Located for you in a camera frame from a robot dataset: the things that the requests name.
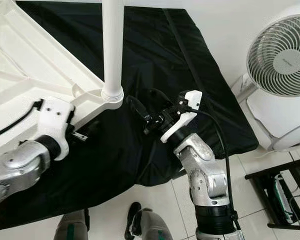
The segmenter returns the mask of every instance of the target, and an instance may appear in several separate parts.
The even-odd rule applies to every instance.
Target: fan grille
[[[266,28],[251,46],[247,66],[259,88],[279,96],[300,96],[300,15]]]

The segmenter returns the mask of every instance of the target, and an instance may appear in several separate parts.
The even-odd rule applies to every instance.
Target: white tiled floor
[[[239,223],[246,240],[300,240],[300,231],[271,229],[269,219],[255,190],[244,176],[292,161],[288,152],[265,153],[255,151],[230,158],[234,206],[238,211]],[[294,160],[300,159],[300,149],[291,152]],[[219,162],[224,168],[224,161]],[[289,187],[295,188],[291,176]],[[189,183],[186,176],[155,187],[136,185],[119,196],[90,209],[90,240],[124,239],[128,208],[134,201],[152,208],[169,227],[175,240],[196,240],[196,219],[189,197]],[[0,231],[0,240],[52,240],[59,217]]]

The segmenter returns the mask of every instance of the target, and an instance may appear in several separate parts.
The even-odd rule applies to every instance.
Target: black metal rack
[[[278,198],[276,197],[274,190],[275,176],[280,174],[280,172],[289,170],[293,176],[295,182],[300,189],[300,160],[285,163],[279,166],[271,167],[259,172],[248,174],[245,179],[250,179],[254,185],[257,194],[262,199],[267,212],[272,218],[273,223],[268,223],[269,228],[273,229],[291,229],[300,230],[299,225],[291,225],[285,218],[285,214],[280,206]],[[289,190],[284,179],[279,180],[285,196],[290,200],[293,195]],[[300,220],[300,208],[295,199],[291,200],[291,206],[293,207],[297,217]],[[297,222],[295,215],[292,216],[293,223]]]

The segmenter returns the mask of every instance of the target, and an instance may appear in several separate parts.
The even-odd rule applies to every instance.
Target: black fabric cover
[[[103,80],[101,4],[17,4]],[[185,46],[199,84],[189,70],[167,14]],[[200,31],[184,9],[125,7],[122,87],[125,96],[136,96],[143,88],[156,88],[173,101],[181,91],[204,88],[212,110],[203,104],[200,108],[213,111],[225,133],[230,154],[241,154],[258,146]],[[210,119],[198,116],[190,126],[212,147],[217,158],[223,158]],[[165,183],[181,168],[171,147],[162,144],[158,135],[143,135],[125,101],[117,110],[104,111],[81,132],[90,136],[87,143],[72,144],[68,157],[52,162],[35,186],[0,204],[0,229],[96,206],[134,184]]]

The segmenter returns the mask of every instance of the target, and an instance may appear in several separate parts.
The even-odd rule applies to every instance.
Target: electric fan
[[[300,5],[264,28],[232,91],[265,149],[300,146]]]

